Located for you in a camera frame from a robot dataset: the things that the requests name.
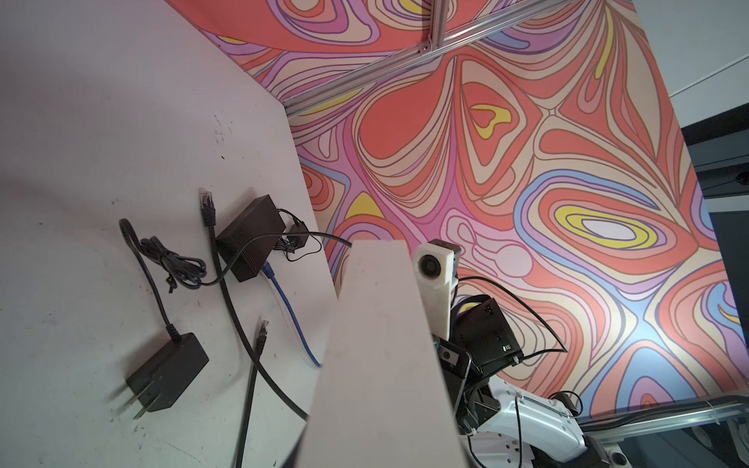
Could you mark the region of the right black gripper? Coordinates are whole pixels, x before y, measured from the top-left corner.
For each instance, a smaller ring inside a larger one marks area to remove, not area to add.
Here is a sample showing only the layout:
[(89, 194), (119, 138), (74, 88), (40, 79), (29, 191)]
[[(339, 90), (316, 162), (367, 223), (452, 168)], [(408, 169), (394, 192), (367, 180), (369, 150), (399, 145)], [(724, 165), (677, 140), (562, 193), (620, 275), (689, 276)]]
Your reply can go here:
[(486, 294), (470, 296), (468, 307), (451, 320), (450, 337), (435, 337), (458, 431), (473, 433), (501, 409), (489, 390), (489, 380), (523, 360), (523, 352), (503, 309)]

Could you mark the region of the small white network switch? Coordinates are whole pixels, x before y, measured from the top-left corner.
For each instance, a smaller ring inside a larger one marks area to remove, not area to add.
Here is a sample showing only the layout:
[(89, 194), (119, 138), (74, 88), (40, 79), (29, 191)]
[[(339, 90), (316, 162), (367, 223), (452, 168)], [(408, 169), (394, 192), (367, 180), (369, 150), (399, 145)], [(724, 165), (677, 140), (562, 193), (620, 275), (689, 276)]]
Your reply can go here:
[(403, 241), (357, 240), (289, 467), (465, 467)]

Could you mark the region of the black network switch box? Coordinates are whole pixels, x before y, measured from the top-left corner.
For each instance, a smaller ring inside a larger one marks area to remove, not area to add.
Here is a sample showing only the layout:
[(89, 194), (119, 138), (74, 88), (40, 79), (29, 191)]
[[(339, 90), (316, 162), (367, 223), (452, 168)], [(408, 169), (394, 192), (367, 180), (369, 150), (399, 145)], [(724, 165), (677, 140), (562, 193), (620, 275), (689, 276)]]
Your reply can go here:
[(261, 272), (285, 230), (275, 203), (263, 195), (218, 234), (218, 254), (238, 282), (251, 280)]

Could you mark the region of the black power adapter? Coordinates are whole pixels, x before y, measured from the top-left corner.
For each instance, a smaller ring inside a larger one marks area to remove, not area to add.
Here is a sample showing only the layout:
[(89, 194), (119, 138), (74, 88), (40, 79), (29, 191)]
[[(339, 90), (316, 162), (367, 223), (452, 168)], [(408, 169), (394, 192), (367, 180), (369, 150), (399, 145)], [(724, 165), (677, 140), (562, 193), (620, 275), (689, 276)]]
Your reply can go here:
[[(276, 241), (274, 251), (283, 253), (285, 259), (290, 262), (300, 261), (309, 255), (321, 253), (323, 250), (322, 241), (317, 237), (308, 235), (309, 229), (303, 220), (285, 209), (278, 209), (278, 213), (290, 218), (291, 222), (286, 227), (285, 234)], [(316, 243), (317, 248), (295, 257), (299, 251), (305, 248), (310, 239)]]
[(178, 286), (192, 291), (220, 286), (226, 291), (225, 277), (230, 273), (230, 267), (226, 264), (219, 266), (217, 278), (207, 282), (207, 263), (202, 259), (178, 255), (167, 249), (157, 237), (138, 238), (136, 230), (126, 218), (121, 218), (118, 224), (125, 244), (136, 258), (153, 292), (170, 338), (166, 345), (126, 379), (126, 384), (134, 393), (134, 399), (142, 404), (138, 414), (141, 417), (144, 413), (173, 407), (209, 362), (197, 336), (194, 333), (180, 333), (170, 320), (146, 261), (165, 270), (171, 290)]

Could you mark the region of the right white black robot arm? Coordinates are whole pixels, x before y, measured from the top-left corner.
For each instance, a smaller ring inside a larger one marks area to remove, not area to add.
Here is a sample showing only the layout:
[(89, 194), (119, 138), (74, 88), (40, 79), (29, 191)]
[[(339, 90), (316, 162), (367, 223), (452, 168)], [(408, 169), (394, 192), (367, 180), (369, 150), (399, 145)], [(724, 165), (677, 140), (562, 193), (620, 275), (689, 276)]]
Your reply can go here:
[(429, 306), (426, 315), (460, 435), (507, 438), (508, 460), (521, 467), (629, 466), (617, 446), (583, 433), (572, 392), (544, 398), (497, 378), (525, 355), (495, 300), (479, 296), (465, 311)]

